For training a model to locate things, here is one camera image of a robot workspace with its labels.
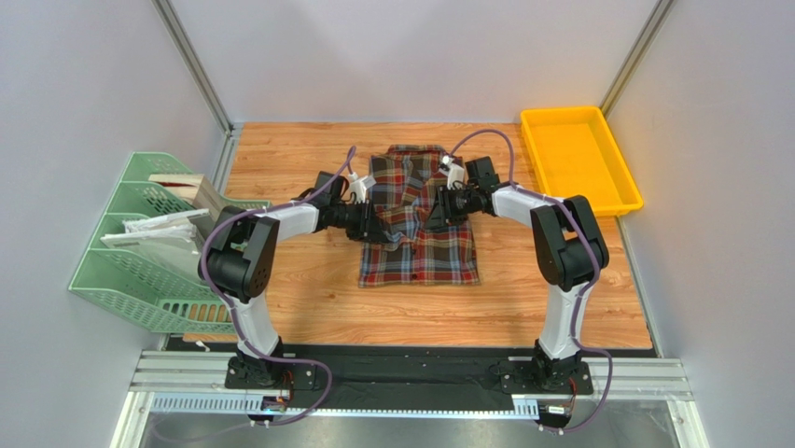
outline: yellow tray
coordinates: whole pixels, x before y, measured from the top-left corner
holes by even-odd
[[[522,136],[542,193],[581,194],[598,217],[617,217],[643,206],[598,107],[524,110]]]

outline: wooden tabletop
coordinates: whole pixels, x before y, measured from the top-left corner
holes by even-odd
[[[484,123],[247,123],[226,194],[283,203],[336,171],[351,145],[354,170],[392,144],[439,144],[495,127],[516,148],[515,179],[537,187],[519,125]],[[509,153],[496,135],[470,140],[456,155],[490,156],[503,180]],[[540,334],[547,283],[536,265],[532,231],[504,218],[472,215],[481,285],[359,288],[361,244],[330,229],[279,244],[268,287],[273,325],[286,343],[527,346]],[[649,348],[651,342],[616,221],[600,219],[610,264],[594,288],[582,330],[586,344]],[[229,337],[186,335],[187,340]]]

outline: green plastic rack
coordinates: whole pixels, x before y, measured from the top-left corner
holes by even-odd
[[[154,174],[191,173],[170,154],[133,153],[69,290],[153,332],[234,333],[226,308],[209,287],[100,242],[108,233],[124,232],[125,220],[191,210],[193,207],[167,189],[147,181]],[[270,205],[268,201],[223,199],[241,208]]]

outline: plaid fabric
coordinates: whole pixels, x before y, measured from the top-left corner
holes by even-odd
[[[437,187],[447,184],[447,176],[439,172],[443,156],[442,147],[435,145],[396,145],[370,159],[370,174],[377,182],[370,198],[392,243],[363,244],[360,287],[480,283],[469,221],[438,231],[424,229]]]

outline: gray wall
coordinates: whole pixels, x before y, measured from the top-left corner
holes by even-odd
[[[664,352],[715,447],[792,446],[795,3],[674,6],[610,118]]]
[[[66,287],[131,151],[220,141],[150,2],[0,5],[0,445],[110,443],[155,338]]]
[[[237,121],[499,121],[595,105],[654,0],[174,0]]]

